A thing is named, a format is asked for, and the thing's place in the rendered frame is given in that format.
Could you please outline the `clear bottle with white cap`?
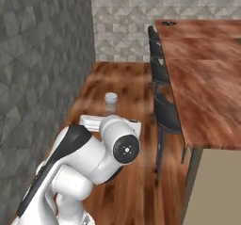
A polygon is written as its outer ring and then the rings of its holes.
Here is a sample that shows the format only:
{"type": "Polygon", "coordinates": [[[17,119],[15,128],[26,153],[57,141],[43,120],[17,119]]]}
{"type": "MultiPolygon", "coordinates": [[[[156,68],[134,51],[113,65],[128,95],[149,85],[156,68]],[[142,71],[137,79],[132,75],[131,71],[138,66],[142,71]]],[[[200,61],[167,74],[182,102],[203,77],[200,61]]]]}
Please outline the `clear bottle with white cap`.
{"type": "Polygon", "coordinates": [[[117,109],[118,95],[114,92],[107,92],[107,94],[104,96],[104,102],[105,102],[105,114],[106,115],[115,114],[117,109]]]}

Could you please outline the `wooden-top dining counter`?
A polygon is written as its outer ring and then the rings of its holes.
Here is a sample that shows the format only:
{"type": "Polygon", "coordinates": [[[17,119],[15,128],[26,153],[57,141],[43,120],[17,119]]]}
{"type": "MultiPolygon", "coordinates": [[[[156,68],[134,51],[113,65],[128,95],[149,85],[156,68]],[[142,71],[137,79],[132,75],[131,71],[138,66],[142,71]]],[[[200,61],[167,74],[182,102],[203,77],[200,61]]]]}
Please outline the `wooden-top dining counter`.
{"type": "Polygon", "coordinates": [[[156,27],[191,151],[182,225],[241,225],[241,19],[156,27]]]}

